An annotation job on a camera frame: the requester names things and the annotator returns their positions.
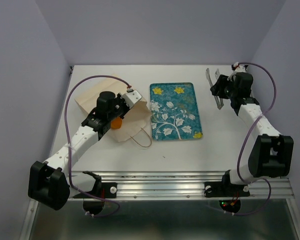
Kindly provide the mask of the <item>metal serving tongs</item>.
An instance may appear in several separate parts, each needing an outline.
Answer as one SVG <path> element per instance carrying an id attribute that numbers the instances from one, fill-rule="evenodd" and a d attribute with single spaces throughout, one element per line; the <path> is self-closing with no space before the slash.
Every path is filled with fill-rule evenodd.
<path id="1" fill-rule="evenodd" d="M 224 100 L 219 95 L 219 89 L 218 89 L 217 82 L 216 83 L 212 82 L 209 68 L 207 68 L 205 70 L 205 76 L 206 76 L 206 79 L 208 80 L 208 83 L 210 85 L 210 91 L 211 91 L 212 95 L 214 96 L 216 106 L 219 110 L 221 110 L 224 106 Z"/>

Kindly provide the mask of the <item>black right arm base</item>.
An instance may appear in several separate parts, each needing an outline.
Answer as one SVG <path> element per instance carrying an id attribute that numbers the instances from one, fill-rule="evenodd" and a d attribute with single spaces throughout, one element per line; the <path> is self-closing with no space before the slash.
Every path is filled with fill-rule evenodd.
<path id="1" fill-rule="evenodd" d="M 226 213 L 237 214 L 241 209 L 241 197 L 249 197 L 247 185 L 224 184 L 221 181 L 204 182 L 203 195 L 206 198 L 218 198 L 219 206 Z"/>

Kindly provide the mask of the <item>orange twisted fake bread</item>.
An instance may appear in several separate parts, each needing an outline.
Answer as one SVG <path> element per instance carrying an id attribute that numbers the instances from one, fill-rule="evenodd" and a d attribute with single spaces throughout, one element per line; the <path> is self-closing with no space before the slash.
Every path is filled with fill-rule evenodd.
<path id="1" fill-rule="evenodd" d="M 123 124 L 123 120 L 120 117 L 117 117 L 111 122 L 110 127 L 113 130 L 118 130 L 122 127 L 122 124 Z"/>

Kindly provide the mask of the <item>aluminium front rail frame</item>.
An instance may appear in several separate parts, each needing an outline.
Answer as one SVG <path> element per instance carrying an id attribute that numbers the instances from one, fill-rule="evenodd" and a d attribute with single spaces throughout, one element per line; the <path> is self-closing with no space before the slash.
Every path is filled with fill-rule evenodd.
<path id="1" fill-rule="evenodd" d="M 86 216 L 72 198 L 58 210 L 31 201 L 22 240 L 300 240 L 300 214 L 287 178 L 258 181 L 241 197 L 241 216 L 222 212 L 216 198 L 204 197 L 204 183 L 220 171 L 102 172 L 117 183 L 120 211 Z"/>

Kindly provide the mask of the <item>teal floral tray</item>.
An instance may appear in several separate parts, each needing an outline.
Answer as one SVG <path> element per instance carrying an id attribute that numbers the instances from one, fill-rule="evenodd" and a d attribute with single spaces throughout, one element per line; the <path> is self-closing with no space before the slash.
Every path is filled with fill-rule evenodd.
<path id="1" fill-rule="evenodd" d="M 191 82 L 149 86 L 151 134 L 156 141 L 187 141 L 203 137 L 195 88 Z"/>

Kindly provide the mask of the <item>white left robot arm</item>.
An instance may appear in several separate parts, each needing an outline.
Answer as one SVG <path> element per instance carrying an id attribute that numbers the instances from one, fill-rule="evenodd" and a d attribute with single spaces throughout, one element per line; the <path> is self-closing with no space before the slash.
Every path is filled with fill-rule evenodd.
<path id="1" fill-rule="evenodd" d="M 28 196 L 53 210 L 60 210 L 79 193 L 89 198 L 104 196 L 101 176 L 91 171 L 83 171 L 74 176 L 72 168 L 84 153 L 96 144 L 110 130 L 111 123 L 123 119 L 134 105 L 142 99 L 137 90 L 115 94 L 102 91 L 96 106 L 83 120 L 73 137 L 44 162 L 36 161 L 30 168 Z"/>

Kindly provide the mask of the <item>beige paper bag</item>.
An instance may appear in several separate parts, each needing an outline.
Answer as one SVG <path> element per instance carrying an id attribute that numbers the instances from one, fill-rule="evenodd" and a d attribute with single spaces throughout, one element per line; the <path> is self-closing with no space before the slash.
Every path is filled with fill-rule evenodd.
<path id="1" fill-rule="evenodd" d="M 127 92 L 127 85 L 115 78 L 105 77 L 104 80 L 89 87 L 83 93 L 75 97 L 75 102 L 78 104 L 82 112 L 88 114 L 94 107 L 97 106 L 97 98 L 101 92 L 110 91 L 117 94 Z M 147 107 L 147 100 L 142 99 L 137 102 L 134 107 L 124 116 L 122 127 L 120 129 L 109 130 L 109 135 L 116 142 L 125 142 L 133 139 L 140 131 L 144 130 L 147 121 L 150 119 L 151 111 Z"/>

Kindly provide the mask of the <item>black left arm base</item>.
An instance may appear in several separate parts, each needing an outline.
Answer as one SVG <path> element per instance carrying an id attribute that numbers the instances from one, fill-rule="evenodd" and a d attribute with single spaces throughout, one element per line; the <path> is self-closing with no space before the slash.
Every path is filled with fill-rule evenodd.
<path id="1" fill-rule="evenodd" d="M 82 199 L 82 208 L 91 218 L 108 217 L 116 214 L 121 208 L 115 201 L 117 197 L 116 182 L 102 183 L 102 177 L 90 171 L 72 176 L 70 199 Z"/>

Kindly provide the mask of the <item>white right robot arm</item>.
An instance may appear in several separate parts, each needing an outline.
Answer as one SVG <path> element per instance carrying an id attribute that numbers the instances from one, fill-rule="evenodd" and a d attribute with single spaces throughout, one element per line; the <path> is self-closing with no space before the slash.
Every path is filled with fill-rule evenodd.
<path id="1" fill-rule="evenodd" d="M 245 186 L 262 177 L 285 177 L 290 172 L 294 140 L 282 135 L 262 113 L 259 102 L 251 95 L 253 76 L 236 72 L 219 75 L 210 91 L 217 100 L 230 100 L 236 115 L 250 128 L 255 139 L 247 164 L 227 170 L 221 181 L 205 182 L 207 197 L 229 197 L 240 193 L 249 196 Z"/>

